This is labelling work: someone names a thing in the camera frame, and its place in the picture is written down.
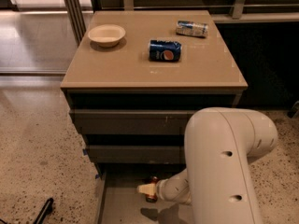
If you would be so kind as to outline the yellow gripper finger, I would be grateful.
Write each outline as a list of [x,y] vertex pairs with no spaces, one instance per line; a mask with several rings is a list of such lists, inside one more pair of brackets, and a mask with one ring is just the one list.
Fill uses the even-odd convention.
[[156,185],[154,183],[139,185],[137,191],[147,195],[155,195]]

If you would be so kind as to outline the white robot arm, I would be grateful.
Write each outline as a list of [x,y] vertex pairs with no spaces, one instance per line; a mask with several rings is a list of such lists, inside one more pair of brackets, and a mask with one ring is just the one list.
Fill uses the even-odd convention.
[[263,224],[249,164],[271,152],[277,141],[276,125],[261,112],[202,109],[185,129],[186,169],[137,191],[189,204],[195,224]]

